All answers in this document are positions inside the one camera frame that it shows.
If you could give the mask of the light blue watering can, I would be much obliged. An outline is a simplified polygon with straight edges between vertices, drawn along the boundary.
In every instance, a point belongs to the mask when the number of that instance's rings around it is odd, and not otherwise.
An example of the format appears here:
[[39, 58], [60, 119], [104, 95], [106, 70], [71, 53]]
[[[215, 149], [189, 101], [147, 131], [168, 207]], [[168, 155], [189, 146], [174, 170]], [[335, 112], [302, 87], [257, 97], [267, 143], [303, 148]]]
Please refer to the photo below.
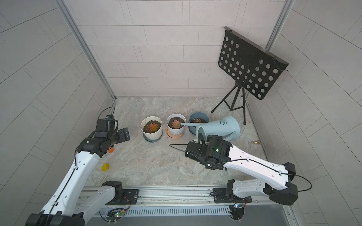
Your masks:
[[238, 121], [232, 116], [226, 116], [221, 120], [212, 121], [208, 123], [185, 123], [181, 125], [196, 127], [196, 139], [202, 135], [204, 140], [208, 136], [217, 135], [221, 136], [226, 141], [236, 141], [241, 134]]

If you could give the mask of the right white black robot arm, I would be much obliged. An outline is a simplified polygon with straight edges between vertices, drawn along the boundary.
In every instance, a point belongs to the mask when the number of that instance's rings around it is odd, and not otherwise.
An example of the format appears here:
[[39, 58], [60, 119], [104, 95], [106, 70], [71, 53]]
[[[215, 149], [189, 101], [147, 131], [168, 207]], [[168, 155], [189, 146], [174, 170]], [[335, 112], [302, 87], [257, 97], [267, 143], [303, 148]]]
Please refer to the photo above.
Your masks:
[[221, 136], [212, 135], [197, 142], [190, 141], [185, 157], [210, 170], [234, 169], [254, 177], [253, 180], [229, 180], [227, 193], [238, 198], [266, 196], [282, 205], [293, 205], [298, 199], [298, 187], [292, 183], [296, 167], [292, 163], [276, 164], [242, 151]]

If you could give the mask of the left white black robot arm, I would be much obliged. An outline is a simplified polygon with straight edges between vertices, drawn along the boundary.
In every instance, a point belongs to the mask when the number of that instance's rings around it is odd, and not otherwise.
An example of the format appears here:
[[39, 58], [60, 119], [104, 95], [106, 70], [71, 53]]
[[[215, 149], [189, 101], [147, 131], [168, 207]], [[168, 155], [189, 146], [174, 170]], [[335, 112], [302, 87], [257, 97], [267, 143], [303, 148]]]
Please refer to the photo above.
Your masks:
[[96, 129], [76, 148], [74, 161], [58, 189], [39, 213], [32, 213], [27, 226], [84, 226], [106, 204], [124, 200], [120, 181], [107, 181], [95, 195], [77, 205], [86, 181], [103, 155], [115, 144], [130, 140], [127, 128], [119, 129], [111, 115], [98, 119]]

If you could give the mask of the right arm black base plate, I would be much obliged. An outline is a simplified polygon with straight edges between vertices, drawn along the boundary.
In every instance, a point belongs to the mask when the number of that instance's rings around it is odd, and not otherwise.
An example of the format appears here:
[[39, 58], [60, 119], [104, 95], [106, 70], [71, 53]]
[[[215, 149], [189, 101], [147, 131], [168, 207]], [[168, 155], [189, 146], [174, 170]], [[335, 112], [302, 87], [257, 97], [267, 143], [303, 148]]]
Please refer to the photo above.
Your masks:
[[234, 195], [233, 191], [228, 188], [214, 188], [210, 195], [214, 198], [215, 203], [252, 203], [250, 196], [246, 198], [240, 198]]

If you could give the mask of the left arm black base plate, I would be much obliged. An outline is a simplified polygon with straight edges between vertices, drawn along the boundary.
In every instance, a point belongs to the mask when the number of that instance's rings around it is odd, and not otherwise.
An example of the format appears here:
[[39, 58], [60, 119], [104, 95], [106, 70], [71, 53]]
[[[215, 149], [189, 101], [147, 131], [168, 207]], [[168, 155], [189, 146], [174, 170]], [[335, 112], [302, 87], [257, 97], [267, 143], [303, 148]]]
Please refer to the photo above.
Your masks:
[[109, 205], [133, 205], [137, 203], [138, 196], [138, 189], [125, 189], [122, 192], [116, 191], [115, 197], [109, 202]]

